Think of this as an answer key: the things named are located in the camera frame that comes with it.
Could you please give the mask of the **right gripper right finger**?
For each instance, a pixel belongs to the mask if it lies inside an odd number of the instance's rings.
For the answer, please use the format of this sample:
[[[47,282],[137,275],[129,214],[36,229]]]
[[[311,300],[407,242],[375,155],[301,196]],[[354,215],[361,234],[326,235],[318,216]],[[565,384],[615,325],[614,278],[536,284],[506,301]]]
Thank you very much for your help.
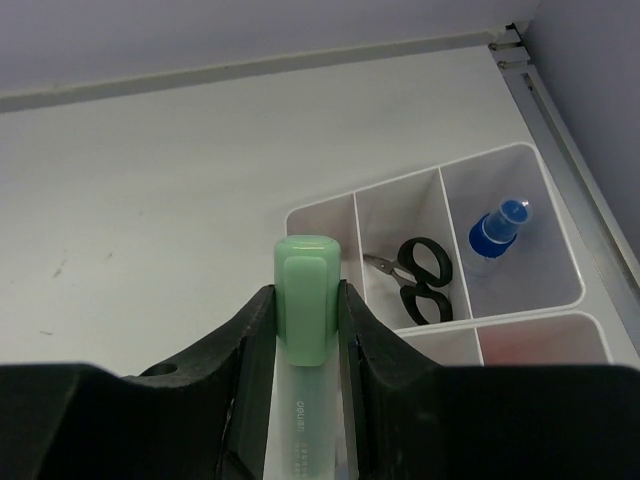
[[[353,479],[635,479],[639,373],[626,366],[442,366],[338,287]]]

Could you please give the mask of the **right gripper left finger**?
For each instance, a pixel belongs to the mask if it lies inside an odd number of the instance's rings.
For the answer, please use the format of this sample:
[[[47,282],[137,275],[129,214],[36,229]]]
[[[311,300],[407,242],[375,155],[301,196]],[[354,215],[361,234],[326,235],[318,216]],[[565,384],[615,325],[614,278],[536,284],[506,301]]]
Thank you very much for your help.
[[[1,369],[5,479],[259,479],[275,291],[138,376],[84,363]]]

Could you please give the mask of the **green highlighter marker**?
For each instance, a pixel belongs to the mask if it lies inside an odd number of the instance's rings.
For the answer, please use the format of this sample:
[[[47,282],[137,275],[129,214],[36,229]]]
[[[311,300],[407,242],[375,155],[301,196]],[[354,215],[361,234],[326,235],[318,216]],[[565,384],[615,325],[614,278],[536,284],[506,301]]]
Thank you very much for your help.
[[[335,476],[341,247],[291,235],[274,247],[280,477]]]

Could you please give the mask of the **black scissors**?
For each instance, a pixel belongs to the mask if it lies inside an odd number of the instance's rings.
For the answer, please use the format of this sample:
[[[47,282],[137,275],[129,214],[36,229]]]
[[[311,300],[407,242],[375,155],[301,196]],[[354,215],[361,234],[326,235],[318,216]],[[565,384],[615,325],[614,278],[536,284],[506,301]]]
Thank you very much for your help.
[[[423,268],[416,260],[415,247],[426,247],[438,265],[438,274]],[[444,248],[427,237],[413,237],[406,240],[398,249],[395,260],[376,255],[364,254],[363,260],[374,268],[391,276],[399,285],[402,304],[417,325],[430,325],[418,306],[418,299],[433,302],[438,310],[439,322],[450,322],[454,318],[453,306],[449,298],[439,291],[449,285],[453,278],[453,264]]]

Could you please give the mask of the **blue cap glue pen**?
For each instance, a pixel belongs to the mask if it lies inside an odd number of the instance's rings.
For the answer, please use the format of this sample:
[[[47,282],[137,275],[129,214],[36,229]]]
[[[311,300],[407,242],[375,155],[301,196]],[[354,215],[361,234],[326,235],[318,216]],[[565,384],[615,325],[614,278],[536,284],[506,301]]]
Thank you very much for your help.
[[[489,277],[531,218],[531,202],[514,196],[502,198],[479,217],[460,243],[465,275],[472,281]]]

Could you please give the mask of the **pink correction tape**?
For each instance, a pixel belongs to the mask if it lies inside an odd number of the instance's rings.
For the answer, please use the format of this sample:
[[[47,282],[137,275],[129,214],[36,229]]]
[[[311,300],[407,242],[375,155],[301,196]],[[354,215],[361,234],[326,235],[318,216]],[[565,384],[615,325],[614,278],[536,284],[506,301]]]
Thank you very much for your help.
[[[486,365],[608,363],[600,337],[590,327],[510,324],[480,328],[478,336]]]

